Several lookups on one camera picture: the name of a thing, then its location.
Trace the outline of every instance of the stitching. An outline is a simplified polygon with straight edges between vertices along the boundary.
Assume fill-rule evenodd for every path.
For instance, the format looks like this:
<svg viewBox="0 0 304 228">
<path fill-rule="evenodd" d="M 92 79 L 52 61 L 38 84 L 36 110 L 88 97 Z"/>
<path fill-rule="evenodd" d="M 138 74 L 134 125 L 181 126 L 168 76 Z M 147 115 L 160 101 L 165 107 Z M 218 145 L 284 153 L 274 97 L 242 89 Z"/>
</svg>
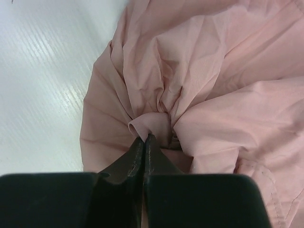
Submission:
<svg viewBox="0 0 304 228">
<path fill-rule="evenodd" d="M 275 212 L 276 212 L 276 218 L 277 218 L 277 221 L 278 221 L 279 226 L 280 226 L 280 228 L 281 228 L 281 227 L 282 227 L 282 225 L 281 225 L 281 221 L 280 221 L 280 219 L 279 219 L 279 214 L 278 214 L 278 212 L 277 212 L 276 203 L 275 203 L 275 201 L 274 201 L 274 198 L 273 198 L 272 193 L 271 193 L 271 199 L 272 199 L 272 201 L 273 201 L 273 203 L 274 203 Z"/>
<path fill-rule="evenodd" d="M 241 164 L 240 166 L 242 166 L 242 165 L 247 166 L 247 167 L 250 167 L 250 168 L 255 168 L 255 167 L 252 166 L 252 165 Z M 273 182 L 273 180 L 272 180 L 268 175 L 266 175 L 263 171 L 260 171 L 260 172 L 261 172 L 265 177 L 269 178 L 273 185 L 275 184 L 275 183 Z M 274 205 L 274 207 L 275 207 L 275 212 L 276 212 L 277 221 L 278 221 L 278 223 L 279 223 L 280 228 L 282 228 L 282 224 L 281 224 L 281 221 L 280 221 L 280 219 L 279 219 L 277 206 L 276 206 L 275 200 L 274 200 L 274 198 L 273 198 L 272 192 L 271 192 L 271 199 L 272 199 L 273 205 Z"/>
</svg>

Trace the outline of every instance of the white surface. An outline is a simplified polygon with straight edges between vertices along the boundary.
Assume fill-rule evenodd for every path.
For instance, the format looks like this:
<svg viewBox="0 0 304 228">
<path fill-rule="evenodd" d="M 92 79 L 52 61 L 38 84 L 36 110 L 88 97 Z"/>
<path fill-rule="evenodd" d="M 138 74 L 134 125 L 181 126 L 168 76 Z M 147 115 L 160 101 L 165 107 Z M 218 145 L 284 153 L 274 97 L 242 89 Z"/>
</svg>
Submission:
<svg viewBox="0 0 304 228">
<path fill-rule="evenodd" d="M 0 175 L 82 169 L 83 98 L 125 4 L 0 1 Z"/>
</svg>

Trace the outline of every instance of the pink fabric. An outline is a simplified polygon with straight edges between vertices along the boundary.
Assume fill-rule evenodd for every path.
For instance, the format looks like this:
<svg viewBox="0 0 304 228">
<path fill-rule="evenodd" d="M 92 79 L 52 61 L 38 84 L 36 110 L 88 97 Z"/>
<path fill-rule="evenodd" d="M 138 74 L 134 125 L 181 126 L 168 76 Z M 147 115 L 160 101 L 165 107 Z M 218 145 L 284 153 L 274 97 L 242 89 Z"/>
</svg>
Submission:
<svg viewBox="0 0 304 228">
<path fill-rule="evenodd" d="M 84 101 L 85 171 L 156 135 L 192 173 L 242 173 L 304 227 L 303 0 L 133 0 Z"/>
</svg>

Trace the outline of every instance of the white table surface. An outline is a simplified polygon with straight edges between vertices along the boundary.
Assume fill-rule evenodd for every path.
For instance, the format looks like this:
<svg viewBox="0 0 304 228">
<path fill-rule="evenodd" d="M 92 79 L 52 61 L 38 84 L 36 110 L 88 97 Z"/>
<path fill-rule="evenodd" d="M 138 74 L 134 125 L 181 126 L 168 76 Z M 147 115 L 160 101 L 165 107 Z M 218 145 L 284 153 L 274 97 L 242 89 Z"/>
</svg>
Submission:
<svg viewBox="0 0 304 228">
<path fill-rule="evenodd" d="M 0 1 L 0 175 L 82 170 L 83 98 L 126 2 Z"/>
</svg>

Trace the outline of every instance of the fabric fold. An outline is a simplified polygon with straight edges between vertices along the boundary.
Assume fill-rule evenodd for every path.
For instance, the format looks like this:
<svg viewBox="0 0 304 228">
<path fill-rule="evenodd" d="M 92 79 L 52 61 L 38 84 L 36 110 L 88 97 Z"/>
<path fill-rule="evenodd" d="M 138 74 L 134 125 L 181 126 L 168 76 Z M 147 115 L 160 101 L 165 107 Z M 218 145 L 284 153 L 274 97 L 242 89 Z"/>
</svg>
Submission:
<svg viewBox="0 0 304 228">
<path fill-rule="evenodd" d="M 156 135 L 185 172 L 242 173 L 304 224 L 303 0 L 131 0 L 84 100 L 85 171 Z"/>
</svg>

